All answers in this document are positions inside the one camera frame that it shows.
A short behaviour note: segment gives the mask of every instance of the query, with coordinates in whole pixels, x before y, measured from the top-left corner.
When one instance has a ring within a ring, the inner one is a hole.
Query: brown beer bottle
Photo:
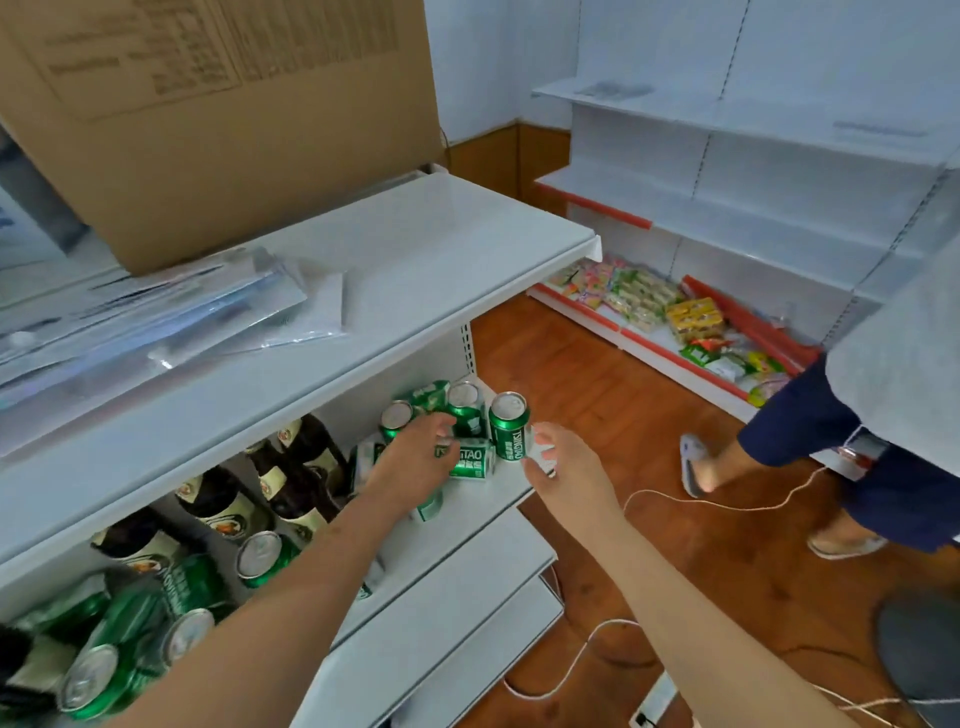
[[[260,476],[260,489],[271,510],[291,523],[304,541],[326,528],[339,510],[320,479],[302,464],[263,440],[246,450]]]
[[[251,498],[240,478],[221,465],[190,478],[176,493],[184,511],[231,541],[244,542],[274,527],[274,514]]]
[[[347,497],[347,459],[320,420],[310,414],[303,415],[278,432],[276,438],[291,459],[316,474],[328,493],[333,497]]]
[[[94,534],[91,545],[111,559],[140,573],[161,576],[171,563],[202,551],[153,508],[141,508],[106,530]]]

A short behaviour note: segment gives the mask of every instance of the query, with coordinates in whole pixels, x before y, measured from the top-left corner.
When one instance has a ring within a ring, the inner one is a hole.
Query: white shelf panel
[[[719,407],[740,422],[748,423],[757,413],[758,410],[756,407],[749,402],[742,400],[737,395],[718,387],[701,376],[693,374],[684,367],[681,367],[673,361],[670,361],[670,359],[666,358],[665,356],[661,356],[657,352],[640,346],[637,342],[630,340],[622,333],[612,331],[609,328],[601,326],[589,317],[584,316],[583,314],[577,312],[567,305],[564,305],[563,303],[560,303],[556,299],[548,296],[545,293],[542,293],[536,288],[529,289],[527,291],[527,295],[541,303],[550,306],[555,311],[562,313],[564,316],[566,316],[566,318],[576,322],[577,324],[580,324],[580,326],[592,331],[597,336],[606,339],[618,349],[621,349],[622,351],[636,357],[644,364],[656,369],[662,375],[669,376],[681,386],[690,390],[694,394],[699,395],[710,404]],[[834,450],[822,450],[820,452],[815,452],[813,455],[811,455],[811,457],[821,464],[826,465],[831,470],[849,478],[850,480],[856,480],[857,478],[862,477],[864,474],[864,470],[862,468],[854,464],[850,459],[842,457]]]
[[[955,121],[918,124],[905,121],[901,114],[750,98],[718,100],[715,94],[705,92],[577,77],[541,86],[533,93],[716,132],[847,154],[929,166],[960,163],[953,155],[960,143],[960,123]]]
[[[799,228],[679,192],[615,167],[576,160],[541,177],[562,192],[651,221],[656,227],[845,291],[866,277],[884,250]]]
[[[457,723],[563,614],[542,579],[530,581],[411,695],[394,714],[395,728]]]
[[[494,392],[475,376],[487,403]],[[441,515],[426,523],[404,519],[380,548],[386,574],[373,594],[354,602],[337,632],[339,644],[412,588],[444,559],[486,528],[531,492],[520,463],[497,460],[493,477],[486,481],[448,480],[444,485]]]
[[[924,260],[913,255],[893,253],[881,262],[853,293],[877,303],[889,301],[924,267]]]
[[[292,728],[379,725],[555,559],[507,511],[327,655]]]
[[[347,271],[348,336],[178,368],[5,458],[0,585],[600,251],[587,228],[447,174],[254,242]]]

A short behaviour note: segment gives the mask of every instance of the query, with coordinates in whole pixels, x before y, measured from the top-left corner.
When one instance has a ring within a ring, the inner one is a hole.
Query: power strip
[[[650,728],[651,723],[656,724],[676,696],[677,686],[673,684],[673,680],[666,672],[662,672],[654,683],[654,687],[643,698],[634,716],[630,718],[630,728]],[[646,719],[640,722],[640,716]]]

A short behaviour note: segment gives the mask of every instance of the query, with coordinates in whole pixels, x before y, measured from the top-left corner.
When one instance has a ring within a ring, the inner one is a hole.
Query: forearm
[[[588,547],[704,728],[856,725],[724,615],[626,520]]]
[[[387,495],[351,502],[110,728],[288,725],[399,516]]]

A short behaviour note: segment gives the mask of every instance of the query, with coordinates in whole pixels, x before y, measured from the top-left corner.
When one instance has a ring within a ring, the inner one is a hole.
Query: beer can lid
[[[173,623],[163,638],[163,662],[171,666],[196,647],[216,625],[208,609],[194,609]]]
[[[273,531],[254,533],[237,553],[237,575],[255,579],[269,571],[280,556],[283,542]]]
[[[504,392],[496,396],[490,410],[500,420],[518,420],[527,411],[527,400],[516,392]]]
[[[475,384],[470,384],[468,381],[454,384],[450,387],[450,391],[446,393],[446,401],[449,402],[451,407],[470,407],[476,404],[479,399],[480,390],[477,389]]]
[[[400,429],[414,419],[413,405],[408,401],[392,401],[383,414],[380,415],[380,424],[387,429]]]
[[[112,644],[101,644],[78,657],[63,676],[57,691],[57,707],[63,713],[85,708],[107,689],[120,663]]]

